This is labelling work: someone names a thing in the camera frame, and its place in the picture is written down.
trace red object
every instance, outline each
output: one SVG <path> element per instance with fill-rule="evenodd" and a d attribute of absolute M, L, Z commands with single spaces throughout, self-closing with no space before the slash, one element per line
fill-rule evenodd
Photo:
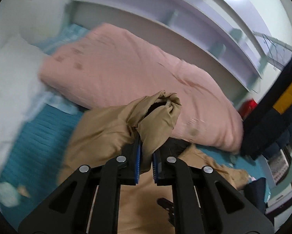
<path fill-rule="evenodd" d="M 241 108 L 239 109 L 238 113 L 242 117 L 243 120 L 247 118 L 247 116 L 252 112 L 252 110 L 258 104 L 254 101 L 254 99 L 247 100 L 245 103 L 242 104 Z"/>

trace metal screw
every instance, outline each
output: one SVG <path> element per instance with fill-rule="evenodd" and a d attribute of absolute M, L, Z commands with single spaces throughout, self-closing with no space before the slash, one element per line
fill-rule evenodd
<path fill-rule="evenodd" d="M 123 162 L 126 161 L 126 157 L 125 157 L 125 156 L 118 156 L 118 157 L 117 157 L 117 161 L 118 161 L 119 163 L 123 163 Z"/>
<path fill-rule="evenodd" d="M 82 165 L 80 168 L 79 168 L 79 171 L 82 172 L 82 173 L 87 173 L 89 170 L 89 167 L 87 165 Z"/>
<path fill-rule="evenodd" d="M 167 158 L 167 161 L 168 161 L 169 163 L 175 163 L 175 162 L 176 162 L 176 158 L 175 158 L 175 157 L 168 157 L 168 158 Z"/>
<path fill-rule="evenodd" d="M 212 167 L 210 167 L 210 166 L 205 166 L 205 167 L 203 168 L 203 171 L 204 171 L 205 173 L 212 173 L 212 172 L 213 172 L 213 169 L 212 169 Z"/>

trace white pillow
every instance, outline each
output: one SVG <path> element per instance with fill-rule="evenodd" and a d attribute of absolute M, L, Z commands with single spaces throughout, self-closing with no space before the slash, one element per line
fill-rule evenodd
<path fill-rule="evenodd" d="M 0 171 L 31 100 L 45 89 L 37 74 L 46 56 L 20 35 L 11 37 L 0 49 Z"/>

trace pink comforter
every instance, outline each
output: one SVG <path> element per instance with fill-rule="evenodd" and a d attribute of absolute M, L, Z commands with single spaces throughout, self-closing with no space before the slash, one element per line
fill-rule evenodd
<path fill-rule="evenodd" d="M 110 24 L 45 60 L 43 82 L 87 107 L 126 105 L 158 91 L 177 93 L 182 111 L 172 136 L 238 152 L 242 119 L 204 70 Z"/>

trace beige cloth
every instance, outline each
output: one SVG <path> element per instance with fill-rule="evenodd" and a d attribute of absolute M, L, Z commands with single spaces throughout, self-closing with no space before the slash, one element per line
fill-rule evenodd
<path fill-rule="evenodd" d="M 247 171 L 229 168 L 223 164 L 219 165 L 212 157 L 197 149 L 194 144 L 189 146 L 178 158 L 196 168 L 202 168 L 205 165 L 211 166 L 237 190 L 243 189 L 248 184 L 250 176 Z"/>
<path fill-rule="evenodd" d="M 149 107 L 156 102 L 166 104 L 145 117 Z M 87 111 L 70 139 L 59 183 L 83 164 L 95 167 L 119 155 L 123 145 L 134 141 L 136 131 L 143 142 L 141 168 L 149 170 L 152 153 L 170 137 L 180 111 L 181 104 L 176 94 L 164 91 L 137 99 L 127 106 Z M 234 187 L 240 188 L 247 183 L 245 170 L 220 166 L 194 145 L 179 158 L 193 167 L 214 167 Z M 121 186 L 118 233 L 173 234 L 174 227 L 168 221 L 167 211 L 157 204 L 158 198 L 173 201 L 172 190 L 170 186 L 158 187 L 153 181 L 152 170 L 142 174 L 136 186 Z"/>
<path fill-rule="evenodd" d="M 158 102 L 166 104 L 145 117 L 150 106 Z M 177 95 L 165 91 L 141 97 L 125 106 L 87 111 L 68 144 L 59 184 L 83 164 L 96 167 L 120 155 L 123 145 L 134 142 L 136 131 L 143 142 L 141 170 L 148 171 L 152 154 L 170 137 L 180 112 Z"/>
<path fill-rule="evenodd" d="M 212 166 L 235 188 L 241 189 L 248 183 L 249 175 L 245 170 L 219 165 L 195 145 L 188 147 L 179 158 L 196 168 Z M 158 187 L 151 170 L 140 176 L 138 185 L 121 186 L 118 233 L 173 234 L 174 227 L 168 221 L 168 212 L 157 204 L 158 198 L 173 201 L 172 189 L 171 186 Z"/>

